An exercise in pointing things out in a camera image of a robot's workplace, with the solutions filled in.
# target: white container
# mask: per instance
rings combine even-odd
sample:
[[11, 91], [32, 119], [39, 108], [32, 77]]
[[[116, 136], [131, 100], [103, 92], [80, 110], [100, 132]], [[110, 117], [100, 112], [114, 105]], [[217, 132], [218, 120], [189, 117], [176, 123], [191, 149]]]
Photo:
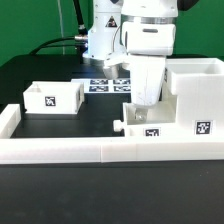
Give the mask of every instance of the white container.
[[26, 113], [77, 114], [84, 102], [84, 85], [70, 82], [33, 82], [23, 93]]
[[125, 136], [193, 137], [224, 135], [224, 62], [215, 58], [169, 59], [162, 101], [149, 108], [145, 121], [123, 104], [124, 122], [114, 130]]

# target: cable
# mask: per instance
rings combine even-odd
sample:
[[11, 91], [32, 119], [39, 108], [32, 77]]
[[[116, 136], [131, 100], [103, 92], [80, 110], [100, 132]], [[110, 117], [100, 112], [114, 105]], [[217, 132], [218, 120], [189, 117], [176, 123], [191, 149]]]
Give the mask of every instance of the cable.
[[121, 28], [121, 26], [118, 26], [116, 31], [114, 32], [113, 38], [112, 38], [112, 42], [111, 42], [111, 50], [112, 52], [114, 52], [114, 43], [115, 43], [115, 38], [117, 36], [117, 33], [119, 31], [119, 29]]
[[30, 55], [36, 55], [38, 51], [43, 48], [54, 48], [54, 47], [84, 47], [87, 48], [87, 43], [75, 43], [75, 44], [60, 44], [60, 45], [46, 45], [35, 49], [35, 52], [32, 51]]
[[73, 0], [74, 6], [75, 6], [75, 11], [76, 11], [76, 15], [77, 15], [77, 21], [78, 21], [78, 30], [79, 30], [79, 34], [87, 34], [87, 29], [85, 28], [85, 24], [83, 21], [83, 17], [82, 17], [82, 11], [80, 8], [80, 4], [79, 4], [79, 0]]
[[37, 47], [34, 50], [32, 50], [29, 54], [30, 55], [35, 55], [41, 48], [44, 48], [45, 46], [47, 46], [49, 44], [62, 42], [62, 41], [66, 41], [66, 40], [74, 40], [74, 37], [62, 37], [62, 38], [57, 38], [57, 39], [53, 39], [53, 40], [47, 41], [47, 42], [41, 44], [39, 47]]
[[64, 37], [64, 24], [63, 24], [63, 15], [61, 9], [61, 0], [58, 0], [58, 12], [59, 12], [59, 19], [60, 19], [60, 28], [61, 28], [61, 37]]

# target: black cable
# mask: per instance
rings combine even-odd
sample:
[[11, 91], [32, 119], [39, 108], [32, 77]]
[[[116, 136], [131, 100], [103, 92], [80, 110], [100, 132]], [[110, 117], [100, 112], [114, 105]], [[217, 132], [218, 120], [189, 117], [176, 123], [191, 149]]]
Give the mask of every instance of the black cable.
[[60, 44], [60, 45], [45, 45], [41, 48], [36, 48], [36, 51], [33, 52], [31, 55], [36, 55], [38, 51], [43, 48], [54, 48], [54, 47], [86, 47], [86, 43], [76, 43], [76, 44]]
[[77, 21], [78, 21], [78, 25], [79, 25], [79, 28], [78, 28], [79, 34], [86, 35], [88, 33], [88, 31], [85, 28], [85, 24], [84, 24], [84, 21], [83, 21], [82, 11], [81, 11], [81, 8], [80, 8], [79, 0], [73, 0], [73, 3], [74, 3], [74, 6], [75, 6]]
[[30, 55], [35, 55], [41, 48], [44, 48], [45, 46], [47, 46], [49, 44], [62, 42], [62, 41], [66, 41], [66, 40], [74, 40], [74, 37], [61, 37], [61, 38], [57, 38], [57, 39], [53, 39], [53, 40], [47, 41], [47, 42], [41, 44], [39, 47], [37, 47], [34, 50], [32, 50], [29, 54]]

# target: black table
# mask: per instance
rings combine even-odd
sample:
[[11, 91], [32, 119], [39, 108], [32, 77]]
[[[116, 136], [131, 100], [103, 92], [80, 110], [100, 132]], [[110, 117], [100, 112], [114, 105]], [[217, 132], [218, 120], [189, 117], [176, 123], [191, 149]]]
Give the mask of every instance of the black table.
[[[32, 81], [95, 77], [103, 78], [101, 69], [80, 65], [76, 56], [15, 57], [0, 68], [0, 109], [8, 103], [23, 104], [22, 92]], [[105, 136], [116, 137], [106, 117], [121, 118], [121, 103], [128, 100], [128, 94], [87, 96], [83, 117], [23, 115], [13, 137], [63, 137], [60, 131], [48, 130], [58, 120], [64, 124], [73, 120], [83, 128], [80, 132], [71, 128], [65, 136], [97, 137], [105, 130]], [[97, 111], [94, 118], [88, 114], [92, 107]], [[89, 126], [84, 125], [87, 118]], [[48, 125], [31, 134], [29, 128], [44, 119], [50, 120]], [[102, 126], [89, 131], [96, 119]], [[224, 221], [223, 208], [223, 161], [0, 166], [3, 224], [218, 224]]]

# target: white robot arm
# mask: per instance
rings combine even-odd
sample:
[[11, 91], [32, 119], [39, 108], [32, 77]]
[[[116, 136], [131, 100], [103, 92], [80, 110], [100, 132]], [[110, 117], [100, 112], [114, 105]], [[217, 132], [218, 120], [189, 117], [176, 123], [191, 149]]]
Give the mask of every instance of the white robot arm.
[[149, 108], [159, 100], [166, 56], [173, 53], [177, 16], [177, 0], [123, 1], [121, 44], [126, 51], [111, 54], [105, 67], [129, 65], [131, 99], [137, 108]]

